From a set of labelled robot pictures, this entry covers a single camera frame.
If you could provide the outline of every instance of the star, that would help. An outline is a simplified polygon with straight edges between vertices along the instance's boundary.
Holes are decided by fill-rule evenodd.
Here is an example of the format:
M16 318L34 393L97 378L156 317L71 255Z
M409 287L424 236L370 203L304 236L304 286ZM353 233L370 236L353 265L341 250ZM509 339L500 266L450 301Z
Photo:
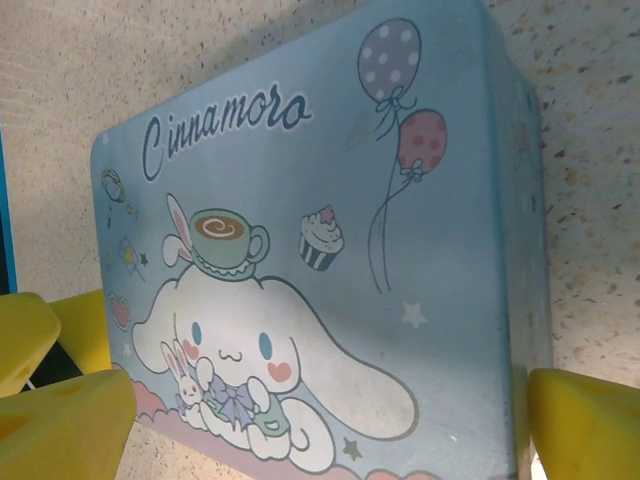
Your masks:
M358 441L357 440L347 440L347 437L344 437L344 448L342 449L342 453L346 453L351 457L351 460L354 462L358 458L362 458L362 454L360 450L358 450Z
M327 205L322 210L320 210L320 222L329 224L334 219L335 215L333 213L333 209L331 205Z
M402 316L403 323L410 323L413 325L413 328L418 328L420 324L427 323L427 319L422 314L420 302L415 305L402 302L402 306L404 307L404 315Z

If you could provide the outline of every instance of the purple bow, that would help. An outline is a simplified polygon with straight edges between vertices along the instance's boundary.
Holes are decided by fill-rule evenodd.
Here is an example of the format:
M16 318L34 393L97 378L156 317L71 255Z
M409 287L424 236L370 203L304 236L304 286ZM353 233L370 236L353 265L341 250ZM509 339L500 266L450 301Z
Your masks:
M178 412L184 416L187 413L187 404L180 395L176 395L176 404L178 405Z
M211 393L222 404L220 412L227 417L235 429L236 421L240 423L241 430L253 422L253 408L255 403L249 394L247 384L239 387L231 387L222 379L214 375L211 382Z

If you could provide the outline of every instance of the character's blue eye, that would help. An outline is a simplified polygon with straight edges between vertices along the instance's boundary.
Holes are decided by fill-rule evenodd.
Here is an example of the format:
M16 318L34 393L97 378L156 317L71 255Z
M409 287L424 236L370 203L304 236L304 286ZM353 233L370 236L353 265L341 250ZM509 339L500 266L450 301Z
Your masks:
M262 332L258 338L258 345L260 345L260 353L264 359L271 360L271 357L273 356L273 345L271 344L269 335Z
M191 325L191 336L196 345L202 343L202 330L200 330L200 324L198 322L193 322Z

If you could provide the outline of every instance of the bunny ears on teacup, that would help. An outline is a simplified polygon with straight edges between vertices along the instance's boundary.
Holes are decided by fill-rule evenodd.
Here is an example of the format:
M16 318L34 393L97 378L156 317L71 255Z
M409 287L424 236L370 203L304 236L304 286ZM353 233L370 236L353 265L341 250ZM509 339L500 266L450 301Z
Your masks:
M180 205L178 205L178 201L171 194L167 194L167 206L169 207L173 224L180 235L179 237L176 235L167 235L162 245L162 258L164 259L164 263L169 267L173 267L178 263L179 258L183 258L187 262L192 261L191 249L193 248L193 242L189 234L187 217L185 217Z

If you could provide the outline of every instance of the white star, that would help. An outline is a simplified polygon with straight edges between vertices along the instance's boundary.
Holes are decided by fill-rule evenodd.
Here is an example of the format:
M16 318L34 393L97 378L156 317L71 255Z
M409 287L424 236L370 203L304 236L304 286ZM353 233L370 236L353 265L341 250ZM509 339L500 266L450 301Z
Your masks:
M427 319L422 314L420 302L415 305L402 302L402 306L404 307L404 315L402 316L403 323L410 323L413 325L413 328L418 328L420 324L427 323Z

